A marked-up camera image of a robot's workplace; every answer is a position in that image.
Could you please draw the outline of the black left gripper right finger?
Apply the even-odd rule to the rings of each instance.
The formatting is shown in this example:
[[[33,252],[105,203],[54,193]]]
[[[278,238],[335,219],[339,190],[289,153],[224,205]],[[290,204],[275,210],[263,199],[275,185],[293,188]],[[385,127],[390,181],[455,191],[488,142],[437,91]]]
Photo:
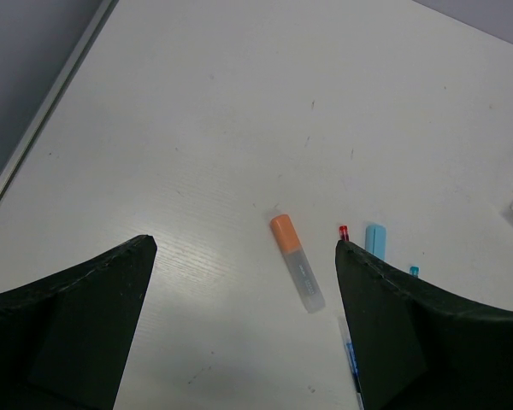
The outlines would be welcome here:
[[[338,242],[335,266],[367,409],[513,409],[513,312]]]

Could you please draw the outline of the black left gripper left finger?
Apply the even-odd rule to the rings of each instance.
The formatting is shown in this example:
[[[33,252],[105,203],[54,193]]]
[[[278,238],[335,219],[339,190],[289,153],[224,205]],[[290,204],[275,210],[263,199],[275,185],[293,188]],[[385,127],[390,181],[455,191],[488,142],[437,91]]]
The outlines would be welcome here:
[[[136,236],[0,293],[0,409],[111,409],[156,242]]]

